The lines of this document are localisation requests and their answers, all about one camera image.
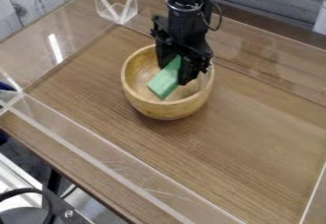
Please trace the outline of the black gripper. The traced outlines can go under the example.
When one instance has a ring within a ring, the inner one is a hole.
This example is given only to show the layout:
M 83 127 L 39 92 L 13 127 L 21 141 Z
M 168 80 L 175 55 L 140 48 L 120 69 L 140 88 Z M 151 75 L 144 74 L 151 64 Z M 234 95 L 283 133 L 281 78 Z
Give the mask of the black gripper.
M 154 15 L 150 34 L 155 39 L 159 69 L 164 69 L 176 56 L 180 57 L 176 80 L 184 86 L 198 78 L 200 71 L 207 72 L 213 57 L 213 50 L 206 42 L 211 6 L 206 0 L 194 4 L 166 0 L 166 4 L 168 15 Z

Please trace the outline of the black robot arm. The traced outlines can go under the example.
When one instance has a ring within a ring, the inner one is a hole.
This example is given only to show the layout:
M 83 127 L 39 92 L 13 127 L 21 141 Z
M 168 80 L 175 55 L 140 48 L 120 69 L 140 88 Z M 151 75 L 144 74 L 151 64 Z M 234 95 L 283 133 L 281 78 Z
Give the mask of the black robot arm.
M 164 69 L 176 56 L 180 58 L 176 82 L 184 86 L 200 72 L 207 73 L 214 51 L 206 34 L 221 29 L 223 13 L 213 0 L 166 0 L 166 6 L 168 15 L 154 15 L 150 34 L 159 68 Z

